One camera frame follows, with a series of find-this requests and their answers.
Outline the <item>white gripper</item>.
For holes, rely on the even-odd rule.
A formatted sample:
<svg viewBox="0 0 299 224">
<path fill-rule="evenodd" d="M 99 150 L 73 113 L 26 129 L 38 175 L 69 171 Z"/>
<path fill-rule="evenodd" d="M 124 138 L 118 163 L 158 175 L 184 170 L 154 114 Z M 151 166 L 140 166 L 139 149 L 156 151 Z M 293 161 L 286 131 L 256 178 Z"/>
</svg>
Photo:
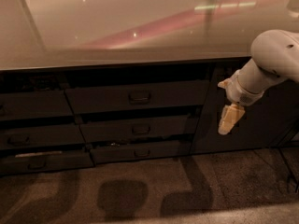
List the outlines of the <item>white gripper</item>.
<svg viewBox="0 0 299 224">
<path fill-rule="evenodd" d="M 225 105 L 221 112 L 218 133 L 228 134 L 245 114 L 243 106 L 250 106 L 263 97 L 265 75 L 260 70 L 244 71 L 239 69 L 230 78 L 218 83 L 225 89 L 230 105 Z"/>
</svg>

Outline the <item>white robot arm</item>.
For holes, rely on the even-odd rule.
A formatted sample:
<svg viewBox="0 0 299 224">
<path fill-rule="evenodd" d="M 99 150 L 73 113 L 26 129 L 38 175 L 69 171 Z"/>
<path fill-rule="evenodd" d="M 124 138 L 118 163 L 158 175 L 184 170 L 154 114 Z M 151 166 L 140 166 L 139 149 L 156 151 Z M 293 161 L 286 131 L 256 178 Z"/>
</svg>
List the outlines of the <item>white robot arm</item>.
<svg viewBox="0 0 299 224">
<path fill-rule="evenodd" d="M 299 82 L 299 34 L 269 30 L 252 42 L 250 60 L 218 83 L 230 105 L 221 112 L 218 133 L 226 135 L 245 114 L 245 107 L 263 97 L 266 90 L 286 80 Z"/>
</svg>

